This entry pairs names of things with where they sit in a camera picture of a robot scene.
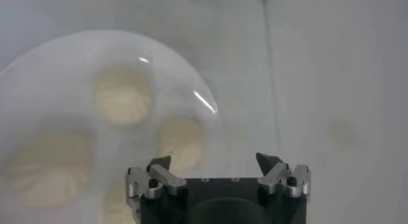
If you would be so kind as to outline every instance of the stain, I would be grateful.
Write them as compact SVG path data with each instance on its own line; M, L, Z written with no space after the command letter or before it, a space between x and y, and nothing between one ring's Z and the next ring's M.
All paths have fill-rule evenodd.
M328 134L339 149L350 149L356 146L358 132L350 121L334 119L329 121Z

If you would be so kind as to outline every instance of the white wall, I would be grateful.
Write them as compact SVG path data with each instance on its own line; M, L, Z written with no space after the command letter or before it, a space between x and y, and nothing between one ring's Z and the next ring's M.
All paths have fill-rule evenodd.
M408 0L269 0L285 159L312 223L406 223Z

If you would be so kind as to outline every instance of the dough ball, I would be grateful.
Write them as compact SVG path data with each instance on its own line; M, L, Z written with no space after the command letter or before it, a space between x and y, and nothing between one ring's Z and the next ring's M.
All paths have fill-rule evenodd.
M131 208L126 203L125 184L108 192L103 213L104 224L135 224Z
M94 101L108 121L127 126L149 115L153 91L144 74L130 68L115 68L97 77Z
M51 208L72 200L87 186L93 167L85 139L48 132L28 140L8 158L5 180L26 207Z
M205 131L187 118L165 122L159 132L159 156L171 155L170 172L180 175L192 168L205 151Z

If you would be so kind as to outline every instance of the white plate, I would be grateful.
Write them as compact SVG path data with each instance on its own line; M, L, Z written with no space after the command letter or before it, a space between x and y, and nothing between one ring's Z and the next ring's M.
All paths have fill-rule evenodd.
M113 67L149 74L155 107L142 125L117 129L94 110L94 77ZM122 179L127 167L145 166L155 155L159 125L177 116L195 117L207 129L207 151L186 175L219 176L226 148L217 105L183 57L156 40L124 31L86 31L40 45L0 75L0 165L22 138L41 130L68 129L89 134L96 169L91 187L60 209L24 209L0 188L2 220L8 224L100 223L106 188Z

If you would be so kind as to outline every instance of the white surface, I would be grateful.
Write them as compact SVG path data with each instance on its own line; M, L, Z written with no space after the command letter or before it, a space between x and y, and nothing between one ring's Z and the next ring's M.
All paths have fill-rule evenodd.
M312 223L407 223L408 0L269 0L283 157Z
M135 128L109 125L92 104L97 74L118 66L144 70L151 78L155 102L152 115ZM55 223L57 214L58 223L76 223L81 216L81 223L98 223L104 195L98 192L123 179L129 167L146 166L156 155L159 125L177 116L193 117L206 128L207 136L207 150L199 166L184 175L215 171L218 176L226 146L217 105L196 70L172 49L122 31L86 31L36 47L0 76L0 164L4 165L4 159L28 135L43 130L75 130L91 138L96 169L82 199L58 210L23 209L0 189L0 215L8 223Z
M2 1L5 11L15 14L0 16L8 21L0 33L7 41L0 45L1 67L56 35L84 29L136 31L175 49L210 86L228 141L224 176L260 175L254 152L280 150L262 0Z
M279 154L312 165L313 223L408 220L407 1L269 2ZM208 82L235 158L224 164L226 175L258 175L253 151L281 151L269 114L275 109L260 0L2 0L0 6L1 67L56 34L139 31L180 52ZM329 125L340 130L330 133ZM338 144L330 135L357 139ZM349 149L338 146L344 142Z

